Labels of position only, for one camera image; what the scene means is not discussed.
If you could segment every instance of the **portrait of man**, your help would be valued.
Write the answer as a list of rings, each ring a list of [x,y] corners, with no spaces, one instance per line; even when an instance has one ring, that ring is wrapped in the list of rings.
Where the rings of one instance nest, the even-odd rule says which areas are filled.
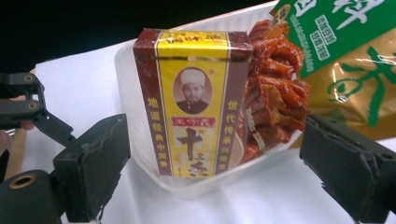
[[[188,114],[199,114],[208,103],[203,100],[205,94],[205,73],[199,69],[185,69],[180,74],[181,88],[185,100],[177,102],[178,107]]]

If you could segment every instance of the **white plastic tray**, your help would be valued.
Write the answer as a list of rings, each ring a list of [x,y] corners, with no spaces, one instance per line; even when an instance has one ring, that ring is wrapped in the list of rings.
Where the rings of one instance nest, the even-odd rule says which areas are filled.
[[[249,32],[255,22],[271,19],[269,12],[275,4],[276,1],[256,7],[249,7],[204,21],[179,26],[175,29]],[[295,133],[288,144],[279,145],[265,156],[234,167],[214,177],[180,178],[160,175],[149,133],[149,123],[145,112],[139,77],[136,71],[133,44],[134,40],[121,48],[115,56],[115,65],[120,88],[120,102],[123,112],[126,113],[128,117],[132,156],[159,186],[175,193],[176,196],[193,198],[223,185],[228,181],[235,180],[241,175],[251,173],[260,167],[260,164],[265,162],[271,154],[289,148],[301,134],[299,132]]]

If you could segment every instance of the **black background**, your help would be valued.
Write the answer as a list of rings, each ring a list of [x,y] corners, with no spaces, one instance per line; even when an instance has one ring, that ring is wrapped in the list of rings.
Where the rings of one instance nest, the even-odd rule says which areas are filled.
[[[136,38],[143,28],[172,28],[266,0],[2,0],[0,72]]]

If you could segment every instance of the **food package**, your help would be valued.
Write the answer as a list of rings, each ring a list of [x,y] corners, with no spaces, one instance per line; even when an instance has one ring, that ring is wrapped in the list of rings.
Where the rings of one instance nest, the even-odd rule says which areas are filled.
[[[272,20],[256,22],[239,129],[244,161],[289,141],[308,112],[374,140],[396,135],[395,7],[390,0],[280,0]]]
[[[252,47],[246,32],[145,29],[136,68],[161,175],[229,168]]]

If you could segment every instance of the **white cap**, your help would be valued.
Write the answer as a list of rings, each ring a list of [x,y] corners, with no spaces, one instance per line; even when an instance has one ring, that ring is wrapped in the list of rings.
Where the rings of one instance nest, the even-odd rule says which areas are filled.
[[[202,87],[205,86],[205,74],[198,69],[186,69],[181,73],[181,84],[183,86],[186,83],[195,82],[200,84]]]

